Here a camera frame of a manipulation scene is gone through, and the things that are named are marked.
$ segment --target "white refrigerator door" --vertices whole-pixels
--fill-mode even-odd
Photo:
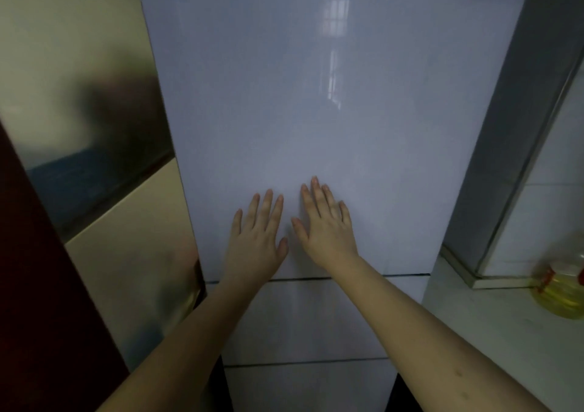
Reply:
[[[362,256],[428,273],[523,0],[142,0],[207,281],[255,192],[343,199]]]

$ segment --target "plastic bottle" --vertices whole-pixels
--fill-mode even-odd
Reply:
[[[567,319],[584,317],[584,234],[576,232],[555,245],[534,275],[533,298]]]

